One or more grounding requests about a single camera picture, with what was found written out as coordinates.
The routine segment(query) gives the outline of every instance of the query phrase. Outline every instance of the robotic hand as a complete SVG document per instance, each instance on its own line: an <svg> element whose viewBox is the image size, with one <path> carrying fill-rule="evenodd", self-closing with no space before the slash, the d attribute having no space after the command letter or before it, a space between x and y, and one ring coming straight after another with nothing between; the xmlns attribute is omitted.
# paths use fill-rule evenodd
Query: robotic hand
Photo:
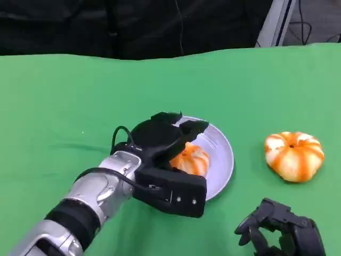
<svg viewBox="0 0 341 256"><path fill-rule="evenodd" d="M119 126L110 156L83 172L69 194L39 222L10 256L82 256L122 202L133 196L163 212L200 217L204 212L206 179L170 166L187 141L208 126L204 121L174 124L182 114L158 113L131 133ZM119 129L126 142L115 144Z"/></svg>
<svg viewBox="0 0 341 256"><path fill-rule="evenodd" d="M235 230L241 235L239 245L253 243L255 256L326 256L319 230L312 219L293 214L291 208L270 199L260 206ZM281 249L269 247L259 227L271 232L279 230Z"/></svg>

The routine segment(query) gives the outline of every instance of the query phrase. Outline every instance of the small pumpkin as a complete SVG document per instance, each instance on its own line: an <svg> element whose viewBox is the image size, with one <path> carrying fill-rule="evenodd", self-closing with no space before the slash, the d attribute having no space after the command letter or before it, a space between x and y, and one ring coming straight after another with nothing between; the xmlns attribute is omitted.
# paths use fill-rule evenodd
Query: small pumpkin
<svg viewBox="0 0 341 256"><path fill-rule="evenodd" d="M321 143L303 132L281 132L265 140L267 164L291 182L310 180L324 161Z"/></svg>
<svg viewBox="0 0 341 256"><path fill-rule="evenodd" d="M170 161L170 165L188 174L205 176L209 158L201 147L187 142L185 149Z"/></svg>

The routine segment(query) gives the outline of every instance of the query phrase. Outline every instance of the black mechanical hand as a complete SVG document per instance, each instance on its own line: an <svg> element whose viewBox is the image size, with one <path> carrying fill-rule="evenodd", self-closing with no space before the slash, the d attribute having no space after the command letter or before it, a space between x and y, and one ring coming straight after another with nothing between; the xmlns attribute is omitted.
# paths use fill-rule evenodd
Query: black mechanical hand
<svg viewBox="0 0 341 256"><path fill-rule="evenodd" d="M316 223L307 217L293 214L291 208L270 199L263 199L260 206L235 230L241 235L239 245L250 241L255 256L326 256ZM279 230L281 249L269 247L259 227L271 232Z"/></svg>
<svg viewBox="0 0 341 256"><path fill-rule="evenodd" d="M206 179L189 175L171 167L169 161L185 149L208 123L186 121L179 127L174 124L182 114L158 113L132 131L126 142L112 145L111 153L130 151L142 159L143 166L135 171L136 183L133 197L163 212L200 217L206 201Z"/></svg>

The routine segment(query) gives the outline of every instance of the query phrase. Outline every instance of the green table surface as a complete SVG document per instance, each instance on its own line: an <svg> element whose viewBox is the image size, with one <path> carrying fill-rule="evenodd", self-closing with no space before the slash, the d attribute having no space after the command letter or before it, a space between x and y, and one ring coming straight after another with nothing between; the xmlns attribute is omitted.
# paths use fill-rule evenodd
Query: green table surface
<svg viewBox="0 0 341 256"><path fill-rule="evenodd" d="M251 256L253 247L239 247L233 232L264 197L314 219L327 255L339 255L340 60L336 44L148 61L0 57L0 255L108 155L116 126L132 129L159 111L221 129L236 159L230 182L200 219L130 199L86 255ZM264 140L281 131L321 141L326 160L310 182L284 183L267 167ZM266 235L271 243L279 236Z"/></svg>

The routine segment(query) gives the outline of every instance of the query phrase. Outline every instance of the plate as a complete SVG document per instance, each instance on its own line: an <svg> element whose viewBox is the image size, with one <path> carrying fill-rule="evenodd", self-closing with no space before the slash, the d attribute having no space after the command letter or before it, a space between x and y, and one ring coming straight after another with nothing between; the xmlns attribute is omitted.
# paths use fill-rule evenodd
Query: plate
<svg viewBox="0 0 341 256"><path fill-rule="evenodd" d="M175 125L179 126L188 120L200 121L201 119L183 116ZM200 146L209 156L209 168L206 174L206 201L208 201L218 195L231 178L234 165L232 147L224 134L211 123L192 143Z"/></svg>

